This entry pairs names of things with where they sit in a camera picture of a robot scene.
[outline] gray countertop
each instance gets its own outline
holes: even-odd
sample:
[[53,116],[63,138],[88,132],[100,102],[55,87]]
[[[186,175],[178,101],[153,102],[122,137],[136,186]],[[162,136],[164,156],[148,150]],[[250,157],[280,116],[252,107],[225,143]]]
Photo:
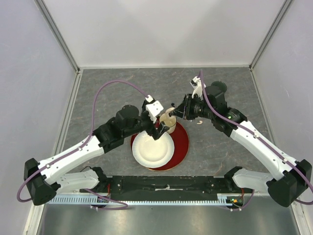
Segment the gray countertop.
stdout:
[[[184,95],[192,92],[189,81],[197,75],[196,68],[165,69],[102,69],[84,70],[74,110],[69,124],[65,148],[84,139],[90,129],[93,97],[99,87],[113,79],[130,81],[159,100],[164,109],[171,103],[179,105]],[[230,107],[240,110],[254,126],[268,138],[265,120],[248,68],[205,68],[205,83],[223,81]],[[125,104],[141,108],[144,97],[125,84],[112,84],[99,95],[96,104],[95,128],[115,116]],[[132,156],[130,138],[123,146],[91,159],[72,172],[83,167],[100,166],[107,175],[215,175],[223,176],[234,166],[248,170],[266,171],[264,166],[237,142],[217,131],[209,120],[182,121],[190,146],[182,163],[168,171],[151,171],[139,165]]]

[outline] purple cable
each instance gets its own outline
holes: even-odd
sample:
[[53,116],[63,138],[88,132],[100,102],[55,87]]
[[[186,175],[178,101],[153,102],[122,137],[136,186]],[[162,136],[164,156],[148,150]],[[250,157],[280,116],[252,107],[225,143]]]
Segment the purple cable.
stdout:
[[107,198],[107,197],[104,197],[104,196],[101,196],[100,194],[96,193],[96,192],[93,192],[91,191],[90,189],[85,189],[86,191],[96,195],[97,197],[100,197],[101,199],[103,200],[106,200],[106,201],[109,201],[109,202],[114,202],[114,203],[118,203],[118,204],[121,204],[121,205],[124,205],[123,207],[114,207],[114,208],[98,208],[98,210],[102,210],[102,211],[116,211],[116,210],[124,210],[124,209],[127,209],[128,208],[128,205],[124,202],[119,202],[119,201],[115,201],[113,199],[110,199],[110,198]]
[[[102,87],[100,87],[100,89],[98,90],[98,92],[96,93],[96,95],[94,96],[94,100],[93,100],[93,106],[92,106],[92,117],[91,117],[91,129],[90,129],[90,133],[86,139],[86,141],[81,145],[79,146],[78,148],[76,149],[73,149],[72,151],[64,154],[63,156],[53,160],[52,162],[50,162],[49,165],[53,165],[55,164],[56,162],[68,157],[69,155],[77,152],[79,150],[79,148],[83,148],[91,139],[92,137],[92,132],[93,132],[93,128],[94,128],[94,111],[95,111],[95,106],[96,106],[96,101],[97,101],[97,98],[98,98],[98,95],[99,93],[102,91],[103,88],[105,88],[107,85],[109,84],[112,84],[112,83],[124,83],[124,84],[127,84],[127,85],[130,85],[132,87],[134,87],[137,91],[139,91],[140,93],[142,93],[145,97],[148,97],[148,94],[145,93],[141,88],[137,87],[136,85],[128,82],[128,81],[123,81],[123,80],[113,80],[113,81],[110,81],[110,82],[106,82],[105,84],[102,85]],[[42,168],[38,169],[37,171],[35,171],[33,174],[31,174],[23,183],[22,185],[20,186],[18,192],[17,192],[17,195],[16,195],[16,198],[19,202],[29,202],[31,200],[31,198],[28,198],[28,199],[21,199],[21,191],[22,189],[26,186],[26,184],[31,181],[37,174],[39,174],[40,172],[42,172],[43,170],[47,169],[47,166],[43,166]]]
[[[233,209],[232,211],[233,211],[233,212],[240,211],[240,209],[244,209],[245,207],[247,207],[247,206],[250,204],[253,195],[254,195],[254,190],[252,191],[252,194],[251,194],[249,200],[246,202],[246,204],[244,204],[244,205],[243,205],[242,207],[240,207],[240,208],[235,208],[235,209]],[[230,211],[230,208],[228,208],[228,207],[221,207],[221,208]]]
[[[201,86],[204,87],[204,79],[203,79],[203,72],[202,70],[200,70],[200,73],[198,75],[198,77],[200,78],[200,81],[201,81]],[[203,97],[207,103],[207,105],[209,106],[210,110],[216,115],[218,116],[219,118],[235,125],[235,126],[238,126],[244,130],[246,130],[247,132],[249,132],[250,134],[254,135],[254,132],[251,131],[250,129],[246,128],[245,126],[242,126],[232,120],[229,120],[225,117],[223,117],[222,115],[220,115],[218,112],[216,112],[214,110],[214,108],[212,107],[207,95],[206,95],[206,92],[205,92],[205,89],[202,90],[202,93],[203,93]],[[261,137],[258,137],[257,138],[259,141],[261,141],[268,149],[270,149],[275,155],[277,155],[281,160],[285,161],[285,158],[283,157],[283,155],[281,155],[279,152],[277,152],[272,146],[270,146],[264,139],[262,139]],[[285,161],[287,163],[287,165],[289,165],[292,169],[294,169],[301,177],[302,179],[305,181],[305,183],[307,183],[307,185],[309,186],[309,188],[311,189],[312,193],[313,193],[313,186],[312,184],[310,183],[310,181],[308,180],[308,178],[297,168],[295,167],[293,164],[291,164],[289,161]],[[300,201],[298,199],[296,199],[296,202],[299,202],[301,204],[304,204],[304,205],[313,205],[313,200],[311,202],[303,202],[303,201]]]

